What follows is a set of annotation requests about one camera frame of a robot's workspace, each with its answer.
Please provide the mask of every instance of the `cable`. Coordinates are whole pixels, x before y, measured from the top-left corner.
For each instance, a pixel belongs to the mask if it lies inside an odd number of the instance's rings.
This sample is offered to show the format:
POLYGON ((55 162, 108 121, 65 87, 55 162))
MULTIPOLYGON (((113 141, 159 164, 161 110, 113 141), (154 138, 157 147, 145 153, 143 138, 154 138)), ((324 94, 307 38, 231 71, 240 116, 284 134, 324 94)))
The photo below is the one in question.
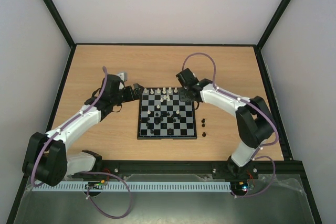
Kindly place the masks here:
POLYGON ((185 60, 184 60, 184 62, 183 62, 183 64, 182 64, 182 71, 184 70, 184 66, 185 66, 185 64, 186 64, 186 62, 187 62, 187 60, 190 58, 190 57, 192 57, 192 56, 194 56, 194 55, 203 55, 203 56, 205 56, 205 57, 207 57, 207 58, 209 58, 210 60, 211 60, 211 62, 212 62, 212 64, 213 64, 213 66, 214 66, 214 74, 213 74, 213 77, 212 77, 212 85, 213 85, 213 87, 214 87, 214 89, 215 90, 217 90, 219 93, 221 93, 221 94, 223 94, 223 95, 226 95, 226 96, 228 96, 228 97, 230 97, 230 98, 232 98, 232 99, 235 99, 235 100, 237 100, 238 102, 243 102, 243 103, 245 103, 246 105, 248 105, 248 106, 250 106, 251 108, 253 108, 255 111, 257 111, 269 124, 270 124, 270 126, 272 127, 272 129, 273 129, 273 131, 274 131, 274 133, 275 133, 275 140, 273 141, 273 142, 271 142, 271 143, 265 143, 265 144, 260 144, 259 146, 258 146, 258 148, 254 151, 254 153, 252 154, 252 156, 251 156, 251 159, 253 159, 253 160, 257 160, 257 159, 260 159, 260 158, 268 158, 268 159, 270 159, 271 160, 271 162, 272 162, 272 165, 273 165, 273 176, 272 176, 272 179, 271 179, 271 181, 270 181, 270 183, 267 185, 267 187, 266 188, 264 188, 262 191, 260 191, 260 192, 258 192, 258 193, 255 193, 255 194, 252 194, 252 195, 245 195, 245 196, 237 196, 237 195, 234 195, 233 193, 233 195, 235 196, 235 197, 239 197, 239 198, 246 198, 246 197, 252 197, 252 196, 257 196, 257 195, 260 195, 260 194, 262 194, 263 192, 265 192, 269 187, 270 187, 270 185, 273 183, 273 181, 274 181, 274 179, 275 179, 275 163, 274 163, 274 161, 269 157, 269 156, 260 156, 260 157, 255 157, 256 155, 257 155, 257 153, 259 152, 259 150, 263 147, 263 146, 270 146, 270 145, 274 145, 274 144, 276 144, 278 141, 279 141, 279 133, 278 133, 278 130, 277 130, 277 128, 276 128, 276 126, 274 125, 274 123, 272 122, 272 120, 263 112, 263 111, 261 111, 259 108, 257 108, 256 106, 254 106, 252 103, 250 103, 249 101, 246 101, 246 100, 244 100, 244 99, 242 99, 240 96, 237 96, 237 95, 234 95, 234 94, 232 94, 232 93, 229 93, 229 92, 226 92, 225 90, 223 90, 223 89, 221 89, 219 86, 217 86, 216 85, 216 82, 215 82, 215 78, 216 78, 216 63, 215 63, 215 61, 214 61, 214 59, 213 58, 211 58, 211 56, 210 55, 208 55, 208 54, 205 54, 205 53, 203 53, 203 52, 195 52, 195 53, 193 53, 193 54, 191 54, 191 55, 188 55, 186 58, 185 58, 185 60))
POLYGON ((84 174, 92 174, 92 175, 107 175, 107 176, 111 176, 113 178, 116 178, 117 180, 119 180, 120 182, 122 182, 125 185, 127 191, 130 194, 130 204, 129 204, 128 209, 126 210, 126 212, 123 215, 121 215, 121 216, 113 216, 113 215, 109 215, 109 214, 105 213, 103 210, 101 210, 97 206, 97 204, 93 201, 93 199, 89 195, 90 189, 92 188, 92 186, 88 187, 88 190, 86 192, 87 199, 91 200, 92 204, 98 210, 98 212, 100 212, 105 217, 108 217, 108 218, 111 218, 111 219, 121 219, 121 218, 124 218, 125 216, 127 216, 131 212, 132 206, 133 206, 133 195, 131 193, 130 187, 127 185, 127 183, 125 182, 125 180, 123 180, 122 178, 119 178, 118 176, 116 176, 116 175, 114 175, 112 173, 101 173, 101 172, 82 172, 82 173, 84 173, 84 174))
POLYGON ((228 96, 228 97, 230 97, 230 98, 232 98, 232 99, 235 99, 235 100, 237 100, 237 101, 243 102, 243 103, 245 103, 246 105, 250 106, 250 107, 253 108, 255 111, 257 111, 257 112, 258 112, 258 113, 259 113, 259 114, 260 114, 260 115, 261 115, 261 116, 262 116, 262 117, 263 117, 263 118, 270 124, 270 126, 272 127, 272 129, 273 129, 273 131, 274 131, 274 133, 275 133, 275 140, 274 140, 273 142, 271 142, 271 143, 260 144, 260 145, 258 146, 258 149, 256 149, 256 151, 255 151, 255 152, 253 153, 253 155, 251 156, 251 158, 254 158, 255 155, 257 155, 258 151, 259 151, 263 146, 270 146, 270 145, 274 145, 274 144, 276 144, 276 143, 279 141, 279 133, 278 133, 278 130, 277 130, 276 126, 274 125, 274 123, 272 122, 272 120, 271 120, 271 119, 270 119, 270 118, 269 118, 263 111, 261 111, 259 108, 257 108, 256 106, 254 106, 254 105, 253 105, 252 103, 250 103, 249 101, 246 101, 246 100, 244 100, 244 99, 241 99, 239 96, 234 95, 234 94, 232 94, 232 93, 226 92, 225 90, 221 89, 219 86, 216 85, 216 82, 215 82, 215 78, 216 78, 216 63, 215 63, 214 59, 211 58, 210 55, 205 54, 205 53, 203 53, 203 52, 195 52, 195 53, 193 53, 193 54, 187 56, 187 58, 185 58, 185 60, 184 60, 184 62, 183 62, 182 70, 184 70, 184 66, 185 66, 187 60, 188 60, 190 57, 194 56, 194 55, 203 55, 203 56, 205 56, 205 57, 207 57, 207 58, 209 58, 209 59, 211 60, 213 66, 214 66, 214 74, 213 74, 213 77, 212 77, 212 85, 213 85, 213 87, 214 87, 215 90, 217 90, 217 91, 218 91, 219 93, 221 93, 221 94, 224 94, 224 95, 226 95, 226 96, 228 96))
MULTIPOLYGON (((103 66, 103 71, 105 73, 105 78, 104 78, 104 83, 103 86, 101 88, 101 91, 99 92, 98 97, 94 100, 94 102, 88 106, 83 112, 82 114, 78 113, 76 116, 74 116, 71 120, 69 120, 68 122, 66 122, 62 127, 59 128, 60 132, 63 131, 70 123, 72 123, 73 121, 75 121, 76 119, 78 119, 79 117, 81 117, 82 115, 84 115, 86 112, 88 112, 100 99, 101 95, 103 94, 103 91, 105 89, 106 86, 106 82, 107 82, 107 69, 105 66, 103 66)), ((43 183, 40 183, 38 185, 35 184, 35 175, 36 175, 36 170, 37 170, 37 166, 40 163, 40 160, 44 154, 44 152, 46 151, 47 147, 49 146, 49 144, 52 142, 52 140, 54 140, 54 138, 59 134, 59 132, 55 132, 49 139, 48 141, 44 144, 44 146, 42 147, 40 153, 38 154, 34 167, 33 167, 33 171, 32 171, 32 176, 30 177, 30 183, 33 187, 39 187, 41 185, 43 185, 43 183)))
POLYGON ((272 162, 272 166, 273 166, 273 174, 272 174, 272 178, 271 178, 271 181, 269 182, 269 184, 261 191, 255 193, 255 194, 250 194, 250 195, 242 195, 242 196, 239 196, 239 195, 235 195, 233 193, 233 191, 231 191, 231 194, 233 196, 235 196, 235 198, 249 198, 249 197, 253 197, 253 196, 257 196, 257 195, 260 195, 260 194, 263 194, 264 192, 266 192, 266 190, 271 186, 271 184, 274 182, 275 180, 275 163, 273 161, 272 158, 270 158, 269 156, 260 156, 260 157, 255 157, 254 160, 258 160, 258 159, 261 159, 261 158, 268 158, 269 160, 271 160, 272 162))

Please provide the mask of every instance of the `black border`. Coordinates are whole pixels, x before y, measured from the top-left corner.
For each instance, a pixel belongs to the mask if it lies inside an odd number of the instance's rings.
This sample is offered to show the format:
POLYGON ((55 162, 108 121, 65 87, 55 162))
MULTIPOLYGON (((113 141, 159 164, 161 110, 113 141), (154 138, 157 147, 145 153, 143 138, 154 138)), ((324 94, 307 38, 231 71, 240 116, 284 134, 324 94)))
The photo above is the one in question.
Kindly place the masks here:
MULTIPOLYGON (((304 190, 307 194, 307 198, 309 201, 309 205, 314 217, 314 220, 316 223, 322 223, 320 215, 318 213, 318 209, 316 207, 316 203, 314 201, 312 191, 310 189, 310 185, 305 173, 305 169, 302 165, 302 162, 300 161, 292 161, 292 153, 290 151, 290 146, 286 137, 285 129, 282 124, 281 116, 277 107, 277 102, 275 95, 273 93, 273 89, 268 77, 267 69, 261 54, 261 49, 265 45, 267 39, 269 38, 270 34, 274 30, 277 22, 281 18, 282 14, 286 10, 288 4, 290 3, 291 0, 282 0, 275 11, 271 21, 269 22, 267 28, 265 29, 262 37, 260 38, 260 41, 258 45, 251 45, 251 44, 175 44, 175 43, 161 43, 161 44, 154 44, 154 43, 79 43, 75 44, 74 40, 72 39, 67 27, 65 26, 60 14, 58 13, 54 3, 52 0, 43 0, 44 3, 46 4, 47 8, 49 9, 51 15, 53 16, 57 26, 59 27, 60 31, 62 32, 65 40, 67 41, 68 45, 71 48, 71 52, 64 70, 64 74, 61 80, 61 84, 59 86, 57 96, 55 99, 55 103, 52 109, 52 112, 50 114, 50 119, 48 122, 47 130, 50 130, 52 127, 52 124, 55 119, 55 115, 57 112, 57 108, 59 105, 59 101, 65 86, 65 82, 68 76, 68 72, 70 70, 71 62, 76 50, 76 45, 125 45, 125 46, 209 46, 209 47, 214 47, 214 46, 226 46, 226 47, 253 47, 256 55, 256 59, 258 62, 261 78, 263 80, 264 88, 266 91, 266 96, 269 102, 269 106, 272 112, 273 117, 275 118, 275 121, 278 126, 279 130, 279 135, 280 135, 280 146, 281 146, 281 151, 283 153, 285 161, 276 161, 276 166, 277 166, 277 174, 300 174, 304 190)), ((144 161, 104 161, 104 162, 110 162, 113 164, 113 166, 117 166, 120 171, 123 171, 124 166, 129 166, 132 167, 132 170, 134 172, 143 172, 146 171, 145 173, 148 172, 153 172, 155 173, 155 169, 157 171, 162 172, 165 170, 165 173, 171 174, 171 173, 193 173, 197 174, 197 171, 200 171, 200 169, 203 169, 206 172, 209 172, 209 169, 212 169, 214 165, 218 165, 220 162, 155 162, 155 161, 149 161, 149 162, 144 162, 144 161)), ((272 172, 272 167, 270 162, 254 162, 256 166, 258 166, 258 170, 260 173, 271 173, 272 172)), ((24 175, 20 187, 18 189, 17 195, 15 197, 11 212, 9 214, 9 217, 7 219, 7 223, 14 223, 15 217, 20 205, 21 198, 23 196, 23 193, 25 191, 25 186, 27 184, 28 177, 24 175)))
POLYGON ((287 135, 285 132, 285 127, 282 123, 281 115, 280 115, 279 108, 278 108, 278 103, 275 98, 275 94, 274 94, 271 82, 269 80, 264 58, 262 57, 261 51, 257 49, 257 46, 254 47, 254 52, 256 55, 261 79, 264 84, 269 108, 271 110, 272 116, 276 122, 276 126, 279 132, 279 144, 281 147, 282 155, 284 156, 283 158, 284 160, 292 160, 293 159, 292 151, 290 150, 289 142, 288 142, 287 135))
POLYGON ((16 214, 19 210, 20 204, 21 204, 21 199, 23 197, 23 193, 25 192, 25 188, 26 188, 26 184, 28 182, 28 176, 27 175, 23 175, 23 178, 21 180, 21 183, 19 185, 19 189, 16 193, 13 205, 12 205, 12 209, 9 212, 9 216, 7 219, 7 224, 13 224, 16 218, 16 214))
MULTIPOLYGON (((158 88, 160 88, 160 89, 162 89, 162 87, 146 87, 148 90, 149 89, 153 89, 153 90, 156 90, 156 89, 158 89, 158 88)), ((142 102, 142 96, 143 96, 143 93, 141 94, 141 97, 140 97, 140 99, 139 99, 139 116, 138 116, 138 132, 137 132, 137 134, 136 134, 136 137, 137 137, 137 139, 138 140, 160 140, 160 139, 162 139, 162 140, 164 140, 164 139, 176 139, 176 140, 189 140, 189 139, 197 139, 197 127, 196 127, 196 115, 195 115, 195 104, 192 102, 191 103, 191 106, 192 106, 192 111, 193 111, 193 124, 194 124, 194 135, 193 136, 188 136, 188 135, 186 135, 186 136, 171 136, 171 137, 169 137, 169 136, 167 136, 167 137, 162 137, 162 136, 148 136, 148 137, 142 137, 141 135, 140 135, 140 127, 141 127, 141 112, 142 112, 142 110, 141 110, 141 107, 142 107, 142 104, 141 104, 141 102, 142 102)))
POLYGON ((54 18, 59 30, 63 34, 64 39, 67 41, 69 47, 72 48, 73 46, 75 46, 75 42, 72 39, 67 27, 65 26, 63 19, 59 15, 59 12, 57 11, 57 8, 53 3, 53 0, 43 0, 43 1, 46 4, 48 10, 50 11, 50 14, 54 18))
POLYGON ((75 54, 76 48, 77 48, 77 46, 74 45, 70 50, 70 54, 69 54, 67 63, 65 65, 65 69, 64 69, 63 76, 62 76, 62 79, 61 79, 61 83, 60 83, 58 91, 57 91, 54 106, 52 106, 53 109, 51 110, 51 113, 50 113, 50 118, 49 118, 49 121, 48 121, 48 124, 47 124, 47 130, 46 131, 50 131, 52 126, 53 126, 52 124, 54 123, 54 119, 55 119, 56 112, 57 112, 57 109, 58 109, 59 101, 61 100, 61 97, 62 97, 63 89, 64 89, 65 83, 67 81, 68 73, 69 73, 69 70, 70 70, 70 67, 71 67, 72 59, 74 58, 73 56, 75 54))
POLYGON ((281 18, 281 16, 283 15, 283 13, 285 12, 288 4, 290 3, 291 0, 281 0, 277 10, 275 11, 272 19, 270 20, 269 24, 267 25, 263 35, 260 38, 260 41, 257 45, 258 49, 262 49, 263 46, 265 45, 267 39, 269 38, 269 36, 271 35, 271 33, 273 32, 275 26, 277 25, 277 23, 279 22, 279 19, 281 18))

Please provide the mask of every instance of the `wooden surface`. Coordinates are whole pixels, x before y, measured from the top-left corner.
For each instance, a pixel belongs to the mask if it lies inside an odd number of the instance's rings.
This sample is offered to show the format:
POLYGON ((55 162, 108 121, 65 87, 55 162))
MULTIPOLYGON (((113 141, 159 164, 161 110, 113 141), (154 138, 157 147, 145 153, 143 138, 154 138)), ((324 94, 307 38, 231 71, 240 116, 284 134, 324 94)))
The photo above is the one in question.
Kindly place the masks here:
MULTIPOLYGON (((60 100, 54 127, 74 115, 101 86, 102 66, 116 74, 128 72, 126 85, 144 87, 179 87, 175 75, 181 71, 186 56, 205 52, 217 64, 216 83, 233 93, 266 99, 252 47, 182 47, 182 46, 77 46, 60 100)), ((209 59, 194 56, 187 62, 199 80, 212 78, 209 59)), ((104 159, 215 161, 227 160, 240 142, 236 119, 219 108, 201 103, 196 111, 196 140, 137 140, 139 102, 123 105, 120 113, 111 113, 86 132, 69 150, 91 150, 104 159), (201 127, 205 118, 206 126, 201 127)), ((274 160, 283 160, 280 146, 259 152, 274 160)))

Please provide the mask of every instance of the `black metal frame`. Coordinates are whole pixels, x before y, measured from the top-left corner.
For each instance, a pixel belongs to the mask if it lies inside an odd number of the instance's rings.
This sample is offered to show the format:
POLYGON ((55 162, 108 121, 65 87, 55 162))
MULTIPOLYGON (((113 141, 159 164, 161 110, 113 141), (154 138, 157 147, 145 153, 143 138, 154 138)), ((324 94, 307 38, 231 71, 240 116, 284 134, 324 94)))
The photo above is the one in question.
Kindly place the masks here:
MULTIPOLYGON (((293 156, 290 150, 290 146, 288 143, 288 139, 285 133, 284 125, 281 120, 281 116, 278 110, 277 101, 275 98, 274 91, 272 89, 269 76, 267 73, 267 69, 261 54, 261 49, 265 45, 267 39, 270 34, 274 30, 277 22, 281 18, 282 14, 286 10, 288 4, 291 0, 282 0, 279 4, 276 12, 274 13, 271 21, 269 22, 267 28, 265 29, 259 43, 257 45, 250 44, 140 44, 140 43, 78 43, 76 44, 72 39, 68 29, 66 28, 60 14, 58 13, 54 3, 52 0, 43 0, 49 9, 51 15, 53 16, 56 24, 58 25, 60 31, 62 32, 65 40, 69 44, 71 48, 71 52, 66 64, 66 68, 64 70, 64 74, 61 80, 61 84, 55 99, 55 103, 53 106, 53 110, 50 114, 50 119, 47 126, 47 131, 51 130, 52 124, 54 122, 54 118, 56 116, 58 104, 66 83, 66 79, 68 76, 68 72, 70 70, 71 62, 76 50, 77 45, 132 45, 132 46, 233 46, 233 47, 253 47, 256 55, 256 59, 258 62, 258 67, 260 70, 261 78, 263 80, 263 84, 266 91, 266 96, 269 102, 270 110, 276 121, 277 128, 280 136, 280 147, 284 156, 284 161, 275 161, 276 163, 276 173, 277 174, 299 174, 302 180, 302 184, 304 190, 307 194, 308 202, 311 208, 311 212, 313 214, 313 218, 316 223, 322 223, 319 212, 316 207, 316 203, 314 201, 314 197, 312 191, 310 189, 310 185, 306 176, 305 169, 301 161, 294 161, 293 156)), ((141 173, 152 173, 152 174, 211 174, 214 167, 218 167, 221 165, 225 165, 226 161, 215 161, 215 162, 156 162, 156 161, 103 161, 103 166, 110 168, 110 170, 118 169, 117 174, 141 174, 141 173)), ((260 174, 270 174, 272 173, 272 164, 271 162, 260 161, 253 162, 253 167, 257 168, 258 173, 260 174)), ((23 196, 26 183, 28 181, 28 177, 24 176, 20 187, 18 189, 18 193, 16 195, 15 201, 12 206, 12 210, 9 214, 7 223, 14 223, 16 213, 18 211, 21 198, 23 196)))

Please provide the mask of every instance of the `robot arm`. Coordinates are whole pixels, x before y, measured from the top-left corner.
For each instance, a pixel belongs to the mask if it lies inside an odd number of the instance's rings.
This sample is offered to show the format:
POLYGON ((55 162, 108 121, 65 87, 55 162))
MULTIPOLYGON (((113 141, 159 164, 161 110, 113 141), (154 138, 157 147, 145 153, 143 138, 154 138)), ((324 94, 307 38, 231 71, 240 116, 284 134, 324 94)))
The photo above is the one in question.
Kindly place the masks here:
POLYGON ((189 68, 184 69, 176 77, 182 85, 179 91, 181 101, 210 103, 236 118, 242 141, 231 155, 230 160, 237 167, 245 166, 258 146, 272 135, 273 129, 262 116, 240 100, 252 103, 273 121, 265 101, 261 97, 253 99, 240 97, 223 89, 219 92, 214 88, 212 81, 208 79, 199 81, 189 68))
POLYGON ((117 75, 108 74, 104 90, 103 83, 100 88, 102 94, 98 102, 92 106, 96 90, 84 106, 69 120, 57 128, 48 131, 46 134, 36 132, 29 140, 26 156, 23 164, 23 172, 31 175, 33 167, 43 145, 55 134, 57 134, 46 149, 36 169, 35 178, 50 185, 57 185, 66 175, 90 171, 93 168, 100 169, 102 157, 94 152, 82 151, 78 154, 68 155, 67 151, 71 145, 92 126, 101 122, 108 114, 113 112, 115 106, 122 106, 123 103, 139 99, 142 87, 134 84, 125 86, 127 73, 121 72, 117 75))

